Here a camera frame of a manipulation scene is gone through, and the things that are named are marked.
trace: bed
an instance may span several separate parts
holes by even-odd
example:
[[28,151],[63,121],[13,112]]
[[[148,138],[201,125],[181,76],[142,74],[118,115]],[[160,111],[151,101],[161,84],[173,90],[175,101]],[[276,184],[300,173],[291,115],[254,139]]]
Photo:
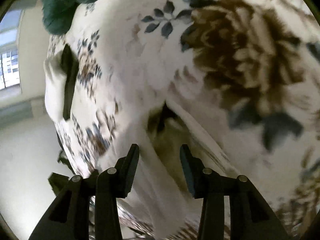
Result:
[[[48,57],[79,60],[68,121],[55,122],[76,174],[140,161],[120,222],[196,239],[201,200],[179,161],[246,175],[292,236],[320,208],[320,27],[303,0],[98,0],[81,4]],[[226,199],[225,239],[230,238]]]

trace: metal pin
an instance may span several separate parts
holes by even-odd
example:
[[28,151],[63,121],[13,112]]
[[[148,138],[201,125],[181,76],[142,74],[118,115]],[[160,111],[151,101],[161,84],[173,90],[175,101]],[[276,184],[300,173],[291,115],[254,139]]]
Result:
[[210,168],[204,168],[204,169],[202,170],[202,172],[203,172],[204,174],[211,174],[211,173],[212,173],[212,170],[211,170]]
[[238,177],[238,179],[239,179],[239,181],[241,181],[241,182],[247,182],[247,181],[248,181],[248,178],[247,178],[246,176],[244,176],[244,175],[240,175],[240,176]]
[[79,175],[76,175],[76,176],[72,177],[72,181],[73,182],[78,182],[79,180],[81,180],[81,176],[79,176]]
[[115,174],[117,172],[117,169],[116,168],[109,168],[107,172],[108,172],[108,174]]

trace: floral bedsheet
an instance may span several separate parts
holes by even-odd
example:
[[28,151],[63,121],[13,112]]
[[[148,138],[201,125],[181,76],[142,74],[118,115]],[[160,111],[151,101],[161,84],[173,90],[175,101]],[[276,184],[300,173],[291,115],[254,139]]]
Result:
[[[88,177],[110,167],[119,144],[140,140],[132,135],[139,125],[149,140],[141,148],[151,149],[153,165],[164,166],[161,174],[173,179],[190,212],[176,228],[160,223],[139,195],[152,186],[135,179],[134,195],[118,203],[122,223],[161,238],[196,239],[201,203],[188,195],[178,157],[187,142],[221,175],[248,176],[287,232],[303,234],[320,208],[319,39],[303,0],[80,5],[70,31],[51,36],[48,51],[68,43],[80,63],[72,118],[55,124],[74,171]],[[159,129],[164,103],[177,118]],[[168,221],[179,220],[178,209]]]

